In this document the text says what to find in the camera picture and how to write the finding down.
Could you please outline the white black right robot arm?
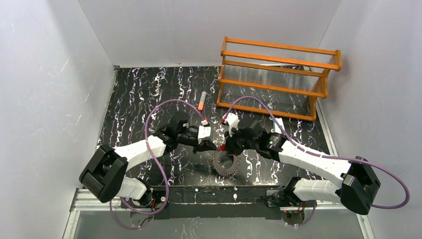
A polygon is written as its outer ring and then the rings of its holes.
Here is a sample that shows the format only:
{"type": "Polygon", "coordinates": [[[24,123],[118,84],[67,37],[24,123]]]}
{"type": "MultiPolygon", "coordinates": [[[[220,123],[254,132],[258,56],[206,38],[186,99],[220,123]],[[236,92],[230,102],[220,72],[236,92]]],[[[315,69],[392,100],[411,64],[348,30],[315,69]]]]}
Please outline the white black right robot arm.
{"type": "Polygon", "coordinates": [[[322,177],[308,180],[293,177],[282,191],[285,199],[296,202],[310,200],[340,203],[348,210],[367,215],[381,183],[365,159],[356,161],[331,159],[303,146],[295,146],[283,134],[267,132],[256,120],[226,118],[223,150],[240,155],[255,150],[266,159],[294,165],[322,177]]]}

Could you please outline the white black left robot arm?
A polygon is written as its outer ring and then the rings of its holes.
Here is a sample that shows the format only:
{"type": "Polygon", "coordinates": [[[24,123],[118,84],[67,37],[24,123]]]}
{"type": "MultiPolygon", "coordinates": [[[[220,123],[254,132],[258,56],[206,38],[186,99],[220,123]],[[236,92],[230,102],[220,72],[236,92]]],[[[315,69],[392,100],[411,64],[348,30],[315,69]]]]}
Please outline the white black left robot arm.
{"type": "Polygon", "coordinates": [[[79,181],[102,203],[123,197],[145,207],[152,200],[151,188],[141,179],[127,177],[127,171],[152,159],[152,154],[161,157],[180,144],[191,146],[193,153],[217,149],[206,120],[199,126],[190,125],[189,116],[177,112],[147,139],[115,148],[101,145],[83,169],[79,181]]]}

